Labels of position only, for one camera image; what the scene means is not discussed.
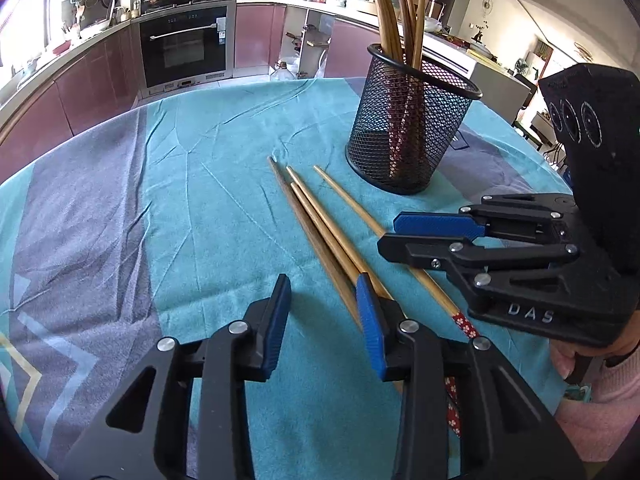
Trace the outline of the pink sleeve right forearm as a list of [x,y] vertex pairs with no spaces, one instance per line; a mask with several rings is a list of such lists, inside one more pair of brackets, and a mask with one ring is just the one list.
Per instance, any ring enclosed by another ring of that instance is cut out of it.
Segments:
[[586,463],[607,462],[622,445],[639,416],[639,348],[620,364],[600,370],[588,402],[563,399],[555,413],[575,450]]

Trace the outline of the person's right hand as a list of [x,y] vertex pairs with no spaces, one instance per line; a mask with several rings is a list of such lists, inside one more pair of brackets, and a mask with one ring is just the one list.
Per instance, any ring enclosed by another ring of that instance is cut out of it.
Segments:
[[634,351],[638,346],[639,336],[626,333],[620,336],[614,344],[606,348],[590,348],[580,344],[570,344],[565,341],[550,340],[550,358],[562,378],[566,379],[574,370],[576,358],[585,356],[586,358],[597,358],[603,356],[605,359],[626,356]]

